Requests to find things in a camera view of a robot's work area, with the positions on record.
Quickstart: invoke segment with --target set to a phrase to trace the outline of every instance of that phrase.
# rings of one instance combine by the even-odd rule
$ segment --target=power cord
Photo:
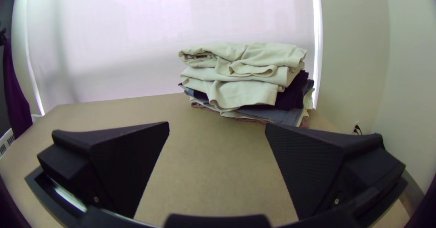
[[[360,130],[359,125],[354,126],[354,128],[355,128],[355,129],[358,129],[358,130],[360,131],[360,135],[363,135],[363,134],[362,134],[362,130]]]

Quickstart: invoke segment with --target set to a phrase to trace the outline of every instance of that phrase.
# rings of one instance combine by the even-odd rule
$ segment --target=electrical outlet
[[[355,135],[356,135],[356,133],[354,132],[354,129],[356,128],[357,125],[359,125],[359,121],[356,121],[356,122],[354,123],[353,128],[351,129],[351,134],[355,134]]]

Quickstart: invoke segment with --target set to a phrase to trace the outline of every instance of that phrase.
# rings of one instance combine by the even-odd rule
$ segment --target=white wall
[[[323,58],[317,110],[344,133],[369,132],[389,51],[387,0],[321,0]]]
[[[426,192],[436,172],[436,0],[388,0],[389,68],[373,132]]]
[[[36,96],[36,88],[32,85],[32,71],[28,63],[29,50],[27,45],[27,0],[15,0],[12,13],[11,33],[12,59],[14,60],[14,70],[21,91],[29,102],[32,114],[41,114]]]

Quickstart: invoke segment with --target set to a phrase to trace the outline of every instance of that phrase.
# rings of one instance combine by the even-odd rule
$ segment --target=cardboard surface
[[[311,128],[335,131],[315,110],[309,114]],[[170,135],[135,219],[159,226],[170,213],[204,216],[263,213],[273,226],[298,220],[265,137],[265,125],[191,108],[185,94],[60,105],[13,143],[0,160],[0,174],[32,227],[60,227],[24,181],[39,166],[36,155],[53,143],[51,132],[158,121],[169,122]],[[394,211],[407,215],[401,203]],[[399,227],[389,221],[386,224]]]

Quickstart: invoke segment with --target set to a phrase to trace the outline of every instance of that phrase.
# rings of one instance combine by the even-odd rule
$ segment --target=folded clothes
[[[208,95],[203,93],[203,92],[187,88],[187,87],[183,86],[181,83],[179,83],[178,86],[185,90],[186,95],[189,95],[189,96],[197,98],[197,99],[209,101]]]
[[[314,81],[311,79],[307,79],[306,75],[307,72],[301,71],[298,74],[299,77],[298,78],[296,77],[295,80],[295,83],[298,82],[298,84],[294,84],[294,82],[292,82],[292,86],[285,88],[284,92],[277,93],[275,105],[268,105],[268,104],[245,105],[242,106],[241,109],[284,109],[284,110],[290,110],[293,108],[302,109],[303,98],[304,98],[303,91],[307,93],[314,86]],[[302,88],[300,88],[304,80],[306,80],[307,82],[304,86],[302,86]],[[179,84],[179,86],[185,89],[186,91],[191,90],[189,92],[189,95],[197,99],[203,99],[209,101],[209,98],[206,93],[187,88],[181,84]]]
[[[274,105],[277,92],[284,91],[284,87],[267,82],[212,82],[184,76],[182,76],[182,85],[206,93],[210,104],[218,108],[232,110],[250,104]]]
[[[312,102],[312,92],[314,88],[306,88],[305,95],[303,101],[305,102],[303,109],[291,109],[291,110],[282,110],[282,109],[237,109],[236,112],[246,115],[253,116],[257,118],[267,119],[273,121],[275,123],[284,124],[284,125],[299,125],[299,120],[301,118],[301,113],[304,110],[313,109]]]
[[[272,84],[277,84],[280,86],[288,87],[292,80],[297,76],[300,70],[304,69],[304,62],[301,62],[299,66],[295,69],[295,72],[291,72],[291,69],[286,66],[278,67],[271,76],[269,77],[259,77],[255,75],[248,75],[243,77],[236,76],[226,76],[216,72],[214,68],[193,68],[187,67],[181,76],[192,77],[203,81],[262,81],[269,82]]]
[[[267,104],[255,104],[246,105],[242,109],[283,109],[290,110],[293,108],[302,109],[303,108],[303,97],[306,88],[311,89],[314,85],[313,80],[308,80],[309,73],[302,70],[289,87],[285,88],[284,92],[277,93],[276,103],[274,105]]]
[[[274,121],[270,121],[268,119],[262,119],[262,118],[258,118],[256,116],[252,116],[252,115],[240,114],[240,113],[237,113],[235,111],[230,111],[230,112],[219,111],[219,110],[216,110],[215,107],[210,106],[207,102],[201,101],[199,99],[195,99],[193,97],[190,98],[190,101],[191,101],[192,107],[203,108],[203,109],[207,109],[210,111],[214,111],[214,112],[220,113],[221,116],[234,118],[238,121],[257,122],[257,123],[262,123],[262,124],[277,123]],[[281,124],[299,127],[301,125],[301,123],[303,122],[303,120],[307,121],[308,118],[309,118],[309,113],[307,112],[307,109],[295,109],[295,111],[292,111],[289,113],[287,118],[285,120],[283,120],[281,122]]]
[[[194,107],[194,108],[203,108],[205,110],[209,110],[209,111],[212,111],[212,112],[219,113],[218,111],[215,111],[215,110],[213,110],[211,108],[205,107],[204,105],[201,105],[201,104],[199,104],[197,102],[192,102],[191,103],[191,107]],[[236,119],[237,121],[242,121],[242,122],[257,122],[257,123],[262,123],[262,124],[268,123],[268,121],[254,119],[254,118],[237,117],[237,118],[234,118],[234,119]]]
[[[209,102],[207,102],[205,100],[196,99],[196,98],[191,97],[191,96],[189,97],[189,102],[191,103],[191,106],[195,105],[195,104],[202,105],[205,108],[208,108],[210,110],[218,112],[223,117],[242,118],[242,119],[258,119],[258,120],[262,120],[262,121],[266,121],[266,122],[273,122],[273,121],[270,121],[268,119],[259,119],[255,116],[243,115],[243,114],[236,112],[235,110],[230,110],[230,111],[229,110],[222,110],[222,109],[217,108],[216,106],[214,106],[212,104],[209,104]]]
[[[281,66],[296,72],[306,52],[284,43],[215,42],[183,49],[178,55],[188,66],[215,68],[217,73],[226,76],[269,77]]]

